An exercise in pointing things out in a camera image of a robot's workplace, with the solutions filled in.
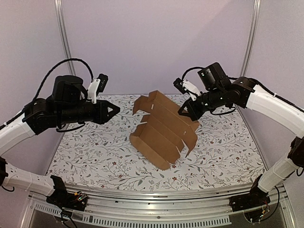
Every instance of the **floral pattern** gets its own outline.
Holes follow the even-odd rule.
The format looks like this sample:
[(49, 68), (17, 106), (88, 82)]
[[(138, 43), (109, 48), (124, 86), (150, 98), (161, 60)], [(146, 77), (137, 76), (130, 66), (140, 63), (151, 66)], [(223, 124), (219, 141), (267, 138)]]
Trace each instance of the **floral pattern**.
[[(121, 190), (197, 190), (250, 183), (265, 171), (262, 159), (239, 112), (205, 113), (196, 130), (196, 147), (176, 164), (159, 170), (130, 143), (144, 112), (132, 115), (138, 95), (105, 95), (121, 112), (104, 125), (87, 123), (65, 133), (48, 175), (70, 184)], [(185, 95), (169, 95), (181, 105)]]

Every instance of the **table surface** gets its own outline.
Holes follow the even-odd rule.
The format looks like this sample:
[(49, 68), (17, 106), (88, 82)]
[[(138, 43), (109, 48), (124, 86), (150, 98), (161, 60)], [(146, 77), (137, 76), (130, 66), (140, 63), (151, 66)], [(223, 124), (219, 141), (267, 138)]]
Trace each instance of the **table surface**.
[[(66, 183), (90, 187), (164, 191), (218, 188), (252, 182), (265, 171), (257, 147), (241, 115), (205, 113), (196, 130), (196, 147), (165, 171), (157, 169), (130, 143), (129, 135), (145, 112), (132, 115), (139, 95), (105, 95), (121, 112), (104, 125), (87, 123), (65, 133), (48, 169)], [(185, 95), (168, 95), (181, 105)]]

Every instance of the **cardboard box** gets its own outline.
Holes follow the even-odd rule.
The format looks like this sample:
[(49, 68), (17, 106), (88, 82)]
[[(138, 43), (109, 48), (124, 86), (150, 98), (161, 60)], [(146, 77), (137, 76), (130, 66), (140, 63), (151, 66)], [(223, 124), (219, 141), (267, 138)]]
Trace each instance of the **cardboard box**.
[(133, 114), (143, 110), (141, 123), (130, 134), (131, 144), (152, 164), (162, 170), (170, 168), (180, 158), (184, 143), (188, 154), (194, 149), (198, 121), (178, 114), (179, 106), (159, 91), (149, 93), (149, 97), (140, 96), (133, 106)]

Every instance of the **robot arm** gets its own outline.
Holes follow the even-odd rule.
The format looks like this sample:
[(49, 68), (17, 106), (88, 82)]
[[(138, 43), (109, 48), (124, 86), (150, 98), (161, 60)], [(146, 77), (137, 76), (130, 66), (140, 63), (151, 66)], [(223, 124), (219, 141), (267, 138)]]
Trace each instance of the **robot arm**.
[(108, 122), (120, 112), (114, 104), (97, 100), (104, 90), (108, 77), (100, 74), (92, 80), (88, 91), (82, 86), (83, 80), (76, 76), (58, 76), (53, 93), (47, 99), (38, 98), (25, 106), (23, 114), (0, 130), (0, 185), (17, 187), (47, 196), (47, 201), (60, 208), (84, 210), (86, 194), (68, 193), (64, 182), (57, 176), (42, 176), (14, 167), (1, 156), (21, 141), (38, 135), (48, 128), (57, 127), (64, 132), (65, 124), (91, 121), (97, 124)]
[(296, 138), (291, 144), (290, 152), (255, 180), (250, 193), (230, 199), (233, 211), (261, 206), (264, 201), (269, 203), (268, 192), (299, 167), (304, 167), (303, 110), (271, 94), (255, 79), (239, 77), (231, 83), (219, 63), (203, 68), (198, 74), (208, 90), (206, 93), (197, 94), (197, 89), (191, 91), (191, 86), (186, 80), (178, 78), (173, 83), (183, 94), (192, 95), (180, 108), (180, 115), (188, 116), (195, 121), (206, 111), (213, 112), (223, 105), (232, 108), (232, 105), (236, 104), (268, 116), (295, 134)]

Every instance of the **white wall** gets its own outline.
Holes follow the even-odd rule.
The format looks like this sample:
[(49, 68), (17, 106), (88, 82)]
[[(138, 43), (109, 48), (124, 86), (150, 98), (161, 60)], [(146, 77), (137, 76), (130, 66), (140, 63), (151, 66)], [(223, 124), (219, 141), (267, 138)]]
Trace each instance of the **white wall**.
[[(247, 77), (254, 77), (282, 97), (304, 107), (304, 2), (262, 1)], [(244, 111), (267, 163), (289, 151), (292, 133), (261, 114)], [(285, 184), (298, 227), (304, 227), (304, 179), (295, 174)]]
[[(186, 69), (215, 61), (238, 76), (252, 9), (252, 0), (63, 1), (71, 54), (109, 75), (105, 94), (176, 94)], [(203, 89), (197, 74), (188, 77)]]
[[(0, 123), (32, 100), (44, 75), (64, 58), (53, 0), (0, 1)], [(55, 76), (66, 73), (66, 66), (56, 70), (40, 97), (51, 93)], [(3, 157), (19, 168), (45, 174), (59, 137), (48, 130)], [(18, 227), (26, 197), (22, 190), (0, 189), (0, 227)]]

